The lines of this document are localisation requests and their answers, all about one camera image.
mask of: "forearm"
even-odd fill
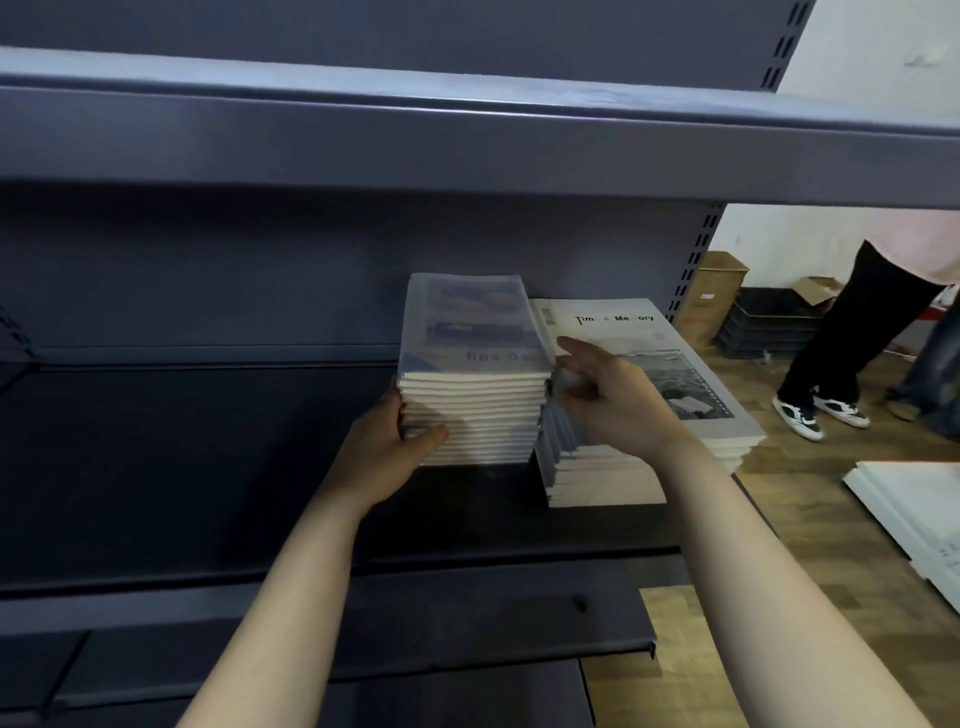
[[[335,498],[314,498],[180,728],[316,725],[358,523]]]
[[[928,725],[701,443],[680,439],[651,465],[752,725]]]

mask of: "pink shirt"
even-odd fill
[[[878,210],[867,239],[894,265],[931,283],[960,283],[960,212]]]

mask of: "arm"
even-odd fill
[[[929,726],[646,375],[561,337],[558,364],[589,377],[561,404],[600,442],[646,460],[681,527],[704,614],[755,726]]]
[[[353,423],[323,485],[274,561],[179,728],[313,728],[317,724],[360,520],[398,490],[447,436],[402,442],[395,387]]]

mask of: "hand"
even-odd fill
[[[446,425],[436,425],[401,440],[400,405],[400,392],[392,381],[373,409],[353,421],[318,496],[335,497],[362,518],[398,491],[423,459],[449,437]]]
[[[693,436],[639,367],[589,344],[561,336],[569,354],[557,365],[589,377],[586,386],[557,396],[561,407],[597,442],[650,461]]]

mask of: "person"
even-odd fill
[[[560,367],[590,391],[561,405],[597,439],[643,458],[751,725],[928,726],[874,652],[794,561],[706,447],[635,365],[561,337]],[[313,728],[347,594],[357,525],[446,437],[403,441],[396,388],[357,420],[180,728]]]
[[[960,281],[960,212],[879,210],[850,280],[797,354],[773,407],[797,434],[824,439],[816,410],[866,429],[856,376],[948,285]]]
[[[901,420],[921,423],[960,440],[960,297],[930,332],[903,382],[887,390],[887,409]]]

